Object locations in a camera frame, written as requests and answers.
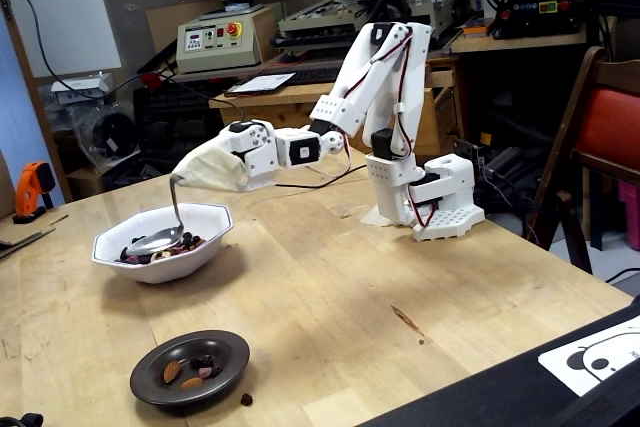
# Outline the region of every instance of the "orange drill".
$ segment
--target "orange drill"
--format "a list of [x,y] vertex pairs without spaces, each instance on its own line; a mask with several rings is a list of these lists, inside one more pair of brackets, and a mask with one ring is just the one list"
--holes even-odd
[[[53,209],[49,192],[56,186],[51,167],[46,162],[32,162],[22,170],[16,192],[16,215],[13,222],[28,224]],[[42,195],[44,207],[38,207],[38,198]]]

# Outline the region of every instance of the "red chair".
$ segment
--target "red chair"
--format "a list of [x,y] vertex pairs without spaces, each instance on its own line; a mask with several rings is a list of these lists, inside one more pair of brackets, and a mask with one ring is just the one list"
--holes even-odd
[[562,221],[571,263],[591,273],[568,192],[570,163],[640,185],[640,61],[609,63],[587,51],[536,195],[531,227],[549,250]]

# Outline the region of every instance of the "robotic arm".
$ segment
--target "robotic arm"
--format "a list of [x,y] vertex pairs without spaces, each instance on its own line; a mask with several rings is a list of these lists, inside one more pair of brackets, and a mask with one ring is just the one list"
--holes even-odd
[[[416,240],[459,236],[484,220],[473,204],[470,161],[447,155],[416,164],[413,153],[424,104],[431,28],[417,23],[367,24],[347,54],[329,95],[311,112],[311,125],[275,129],[264,121],[234,122],[188,154],[174,173],[182,185],[249,191],[273,185],[279,168],[310,166],[338,154],[362,129],[378,210],[413,226]],[[194,170],[208,170],[197,182]],[[233,182],[207,182],[204,178]]]

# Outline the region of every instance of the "metal spoon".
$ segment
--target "metal spoon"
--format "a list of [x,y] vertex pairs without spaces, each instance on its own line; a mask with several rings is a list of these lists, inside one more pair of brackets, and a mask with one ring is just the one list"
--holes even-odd
[[156,252],[162,252],[163,250],[170,249],[174,245],[178,244],[182,240],[182,234],[184,234],[184,224],[180,219],[180,212],[178,211],[178,202],[176,200],[176,183],[182,180],[179,175],[172,175],[169,179],[169,187],[171,189],[171,200],[173,200],[173,209],[176,212],[176,218],[180,225],[178,227],[171,227],[169,229],[161,230],[153,235],[149,235],[144,239],[140,239],[127,249],[127,255],[151,255]]

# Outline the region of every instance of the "brown plate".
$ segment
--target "brown plate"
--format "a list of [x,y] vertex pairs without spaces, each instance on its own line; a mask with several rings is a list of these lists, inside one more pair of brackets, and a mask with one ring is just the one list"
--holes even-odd
[[[180,390],[185,380],[198,377],[189,361],[203,355],[215,355],[222,363],[222,372],[213,379],[189,390]],[[178,377],[165,384],[162,378],[169,362],[182,366]],[[249,362],[249,345],[232,332],[205,330],[176,337],[145,355],[131,373],[131,391],[138,399],[164,407],[178,407],[207,399],[240,379]]]

